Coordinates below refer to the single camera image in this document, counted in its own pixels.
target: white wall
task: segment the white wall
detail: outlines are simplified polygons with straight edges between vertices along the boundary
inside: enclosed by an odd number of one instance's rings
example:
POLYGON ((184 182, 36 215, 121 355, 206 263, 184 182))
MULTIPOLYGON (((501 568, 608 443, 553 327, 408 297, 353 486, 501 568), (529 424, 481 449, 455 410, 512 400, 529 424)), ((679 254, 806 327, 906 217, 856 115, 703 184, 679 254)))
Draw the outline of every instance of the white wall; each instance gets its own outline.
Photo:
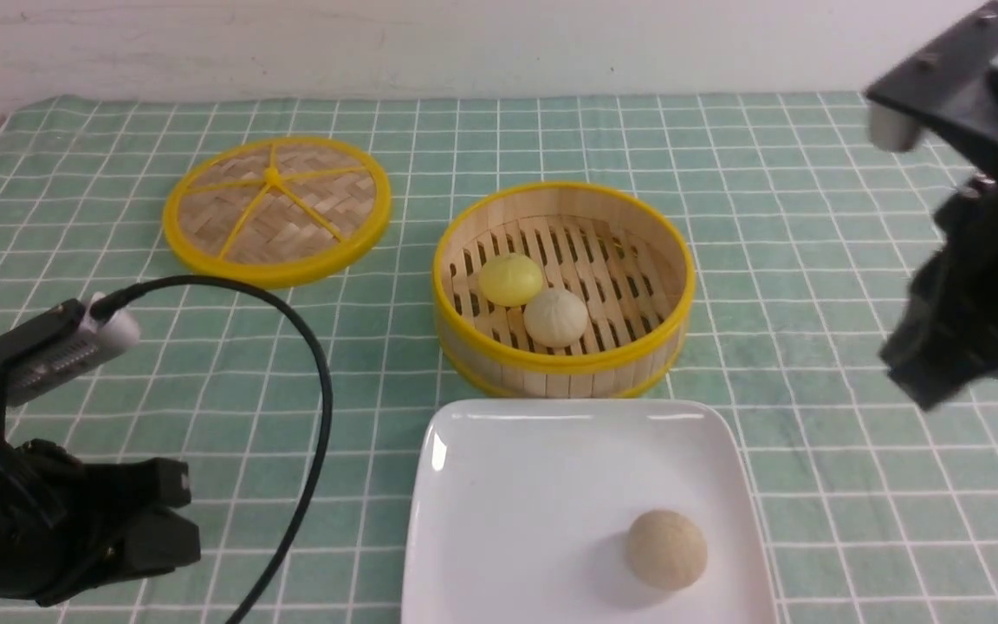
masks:
POLYGON ((0 110, 57 94, 862 88, 979 0, 0 0, 0 110))

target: robotic arm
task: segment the robotic arm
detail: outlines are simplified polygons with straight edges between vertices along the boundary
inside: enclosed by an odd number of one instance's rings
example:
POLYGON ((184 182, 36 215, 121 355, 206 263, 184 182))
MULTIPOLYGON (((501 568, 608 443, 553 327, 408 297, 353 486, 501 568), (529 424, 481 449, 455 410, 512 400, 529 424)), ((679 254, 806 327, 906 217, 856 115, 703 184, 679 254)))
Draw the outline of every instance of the robotic arm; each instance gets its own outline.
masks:
POLYGON ((880 359, 919 407, 998 379, 998 0, 955 23, 865 92, 872 143, 906 153, 931 131, 975 168, 934 214, 945 244, 911 280, 880 359))
POLYGON ((98 588, 172 572, 201 557, 187 465, 152 458, 89 465, 60 446, 5 441, 5 410, 133 347, 126 312, 100 321, 64 301, 0 335, 0 599, 41 607, 98 588))

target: yellow rim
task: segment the yellow rim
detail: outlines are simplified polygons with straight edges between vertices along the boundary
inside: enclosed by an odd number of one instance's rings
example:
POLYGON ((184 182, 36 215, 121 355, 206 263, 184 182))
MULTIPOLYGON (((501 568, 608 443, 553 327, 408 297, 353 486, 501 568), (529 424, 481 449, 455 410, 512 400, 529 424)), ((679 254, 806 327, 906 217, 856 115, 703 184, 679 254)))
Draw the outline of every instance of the yellow rim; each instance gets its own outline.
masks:
MULTIPOLYGON (((344 173, 345 170, 329 170, 325 172, 310 172, 308 175, 333 175, 344 173)), ((384 236, 387 225, 392 220, 392 185, 388 181, 387 173, 383 167, 376 162, 371 155, 358 150, 357 147, 349 146, 348 143, 324 139, 322 137, 284 137, 278 139, 266 139, 264 141, 254 141, 246 143, 244 146, 234 147, 226 153, 218 154, 217 157, 207 159, 202 165, 195 166, 189 173, 184 175, 178 185, 167 198, 164 205, 163 228, 164 237, 175 253, 175 257, 190 266, 191 271, 209 274, 209 276, 229 277, 230 279, 256 284, 265 289, 284 289, 294 287, 322 277, 331 276, 333 273, 346 268, 349 264, 360 260, 376 243, 380 237, 384 236), (184 195, 191 192, 201 192, 204 188, 191 188, 191 183, 198 179, 199 175, 205 173, 211 166, 217 165, 223 159, 235 157, 235 155, 246 153, 247 151, 272 147, 272 158, 275 157, 275 147, 292 145, 316 145, 332 147, 341 153, 345 153, 357 159, 364 167, 364 170, 371 175, 376 185, 376 198, 373 201, 372 213, 364 224, 353 233, 351 237, 340 238, 336 236, 335 229, 330 229, 330 233, 335 233, 335 237, 340 240, 332 249, 316 254, 316 256, 306 257, 296 262, 285 262, 281 264, 250 265, 237 264, 221 260, 221 257, 209 256, 203 253, 197 246, 191 244, 183 236, 183 231, 179 229, 179 202, 184 195)), ((234 232, 241 225, 238 222, 234 232)))
POLYGON ((673 332, 677 331, 677 328, 680 327, 684 320, 688 319, 690 307, 692 307, 692 299, 696 296, 696 265, 692 260, 692 253, 688 249, 688 244, 685 243, 684 237, 678 232, 676 226, 673 226, 668 218, 663 217, 661 213, 654 210, 652 206, 646 205, 645 202, 631 197, 631 195, 607 188, 607 186, 588 185, 585 182, 534 182, 531 185, 515 186, 515 188, 489 195, 487 198, 483 198, 483 200, 469 206, 468 210, 463 211, 463 213, 460 213, 460 216, 452 220, 452 224, 449 224, 449 228, 444 231, 443 236, 438 241, 437 252, 433 254, 431 286, 433 288, 433 299, 437 301, 440 315, 449 323, 452 331, 457 332, 457 335, 463 337, 476 351, 482 351, 492 360, 496 360, 500 364, 510 365, 511 367, 525 367, 531 368, 531 370, 558 374, 579 374, 595 372, 605 367, 616 367, 617 365, 641 358, 643 355, 648 355, 650 352, 657 350, 658 347, 661 347, 661 344, 665 340, 668 340, 673 332), (626 344, 624 347, 611 348, 611 350, 602 353, 583 355, 530 353, 519 350, 519 348, 507 347, 506 344, 492 339, 491 336, 484 335, 468 324, 468 321, 464 320, 457 313, 457 310, 452 307, 452 301, 449 301, 449 297, 444 294, 444 289, 441 288, 441 257, 444 255, 444 249, 449 244, 449 238, 452 237, 452 233, 463 224, 464 220, 467 220, 470 214, 476 212, 476 210, 486 208, 492 201, 516 193, 547 188, 585 189, 613 195, 615 198, 621 198, 621 200, 630 203, 635 209, 649 214, 650 217, 657 220, 663 228, 672 234, 673 240, 676 240, 677 245, 680 246, 680 249, 684 253, 684 295, 680 297, 680 303, 672 310, 668 319, 665 319, 663 323, 654 328, 648 335, 643 335, 640 339, 626 344))
MULTIPOLYGON (((438 343, 440 343, 441 350, 444 351, 444 356, 446 356, 446 359, 449 361, 449 364, 451 364, 452 368, 454 368, 454 370, 457 371, 457 374, 463 376, 463 378, 467 380, 468 383, 476 387, 476 390, 479 390, 484 394, 488 394, 491 396, 502 396, 502 398, 507 398, 507 399, 520 399, 522 398, 522 396, 524 396, 522 394, 506 390, 506 388, 502 388, 499 386, 492 386, 492 384, 480 378, 479 375, 476 375, 475 372, 472 372, 470 368, 467 368, 464 366, 464 364, 461 364, 460 360, 457 360, 456 356, 451 355, 448 348, 446 348, 446 345, 444 345, 444 340, 441 340, 441 336, 438 337, 437 341, 438 343)), ((654 372, 653 375, 650 375, 650 378, 648 380, 643 380, 643 382, 641 382, 637 386, 631 387, 630 390, 614 394, 613 396, 611 396, 611 399, 636 399, 642 394, 646 394, 646 392, 652 390, 654 386, 656 386, 658 383, 661 382, 662 379, 664 379, 665 375, 669 374, 669 371, 672 370, 672 365, 674 363, 677 363, 677 359, 680 358, 680 352, 684 348, 685 341, 686 339, 680 341, 680 345, 678 345, 676 351, 672 352, 672 356, 669 358, 668 363, 665 363, 660 368, 660 370, 654 372)))

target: metal screw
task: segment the metal screw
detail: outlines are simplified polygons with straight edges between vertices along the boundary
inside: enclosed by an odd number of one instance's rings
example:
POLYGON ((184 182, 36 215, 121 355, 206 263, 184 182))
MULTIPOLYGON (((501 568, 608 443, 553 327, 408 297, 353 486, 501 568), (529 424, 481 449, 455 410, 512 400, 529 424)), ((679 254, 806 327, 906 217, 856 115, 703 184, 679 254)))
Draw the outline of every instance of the metal screw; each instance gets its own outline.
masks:
POLYGON ((940 59, 942 57, 937 52, 923 52, 915 56, 915 63, 918 63, 918 67, 923 71, 930 71, 932 68, 938 67, 940 59))
POLYGON ((974 189, 977 194, 985 195, 995 189, 995 181, 992 178, 988 178, 987 175, 977 171, 973 174, 973 178, 969 181, 967 186, 974 189))

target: bamboo steamer lid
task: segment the bamboo steamer lid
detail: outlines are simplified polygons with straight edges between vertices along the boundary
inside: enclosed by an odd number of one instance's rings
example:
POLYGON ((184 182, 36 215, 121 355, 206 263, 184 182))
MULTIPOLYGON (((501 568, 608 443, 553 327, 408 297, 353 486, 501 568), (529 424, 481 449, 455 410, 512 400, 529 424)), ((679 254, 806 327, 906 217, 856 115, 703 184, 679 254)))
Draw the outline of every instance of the bamboo steamer lid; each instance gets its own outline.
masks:
POLYGON ((371 155, 320 137, 269 139, 187 173, 164 208, 164 236, 193 271, 289 288, 364 256, 391 205, 371 155))

